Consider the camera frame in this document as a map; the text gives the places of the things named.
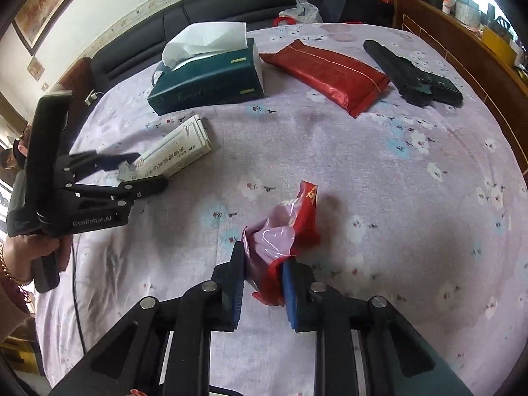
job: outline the green tissue box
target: green tissue box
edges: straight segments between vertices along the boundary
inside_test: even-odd
[[[158,115],[203,105],[235,104],[264,98],[257,46],[191,61],[164,72],[148,97]]]

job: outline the metal screw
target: metal screw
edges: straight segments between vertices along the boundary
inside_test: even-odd
[[[383,296],[374,296],[372,298],[372,304],[376,308],[385,308],[387,306],[387,300]]]
[[[204,292],[214,292],[217,290],[218,284],[216,284],[214,281],[206,281],[204,284],[202,284],[202,290]]]
[[[312,284],[310,284],[310,289],[312,292],[322,293],[326,290],[326,284],[321,283],[320,281],[315,281]]]
[[[143,298],[141,302],[139,303],[139,306],[142,309],[150,309],[156,304],[156,298],[153,298],[152,296],[147,296],[146,298]]]

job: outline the sofa backrest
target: sofa backrest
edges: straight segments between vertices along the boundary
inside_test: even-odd
[[[320,7],[323,0],[308,0]],[[91,68],[96,91],[106,92],[124,79],[161,61],[176,34],[195,22],[246,22],[247,30],[270,27],[295,0],[181,0],[126,31],[94,55]]]

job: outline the framed picture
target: framed picture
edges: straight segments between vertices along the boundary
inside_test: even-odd
[[[15,16],[13,26],[33,56],[44,37],[71,0],[27,0]]]

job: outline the red wet wipes package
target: red wet wipes package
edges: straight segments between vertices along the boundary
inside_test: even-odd
[[[278,204],[266,220],[244,228],[247,276],[258,290],[253,296],[263,304],[284,305],[279,265],[298,255],[297,247],[320,242],[315,227],[316,200],[317,186],[302,181],[297,198]]]
[[[357,59],[307,46],[300,40],[276,54],[260,57],[321,92],[352,117],[367,110],[390,82],[385,74]]]

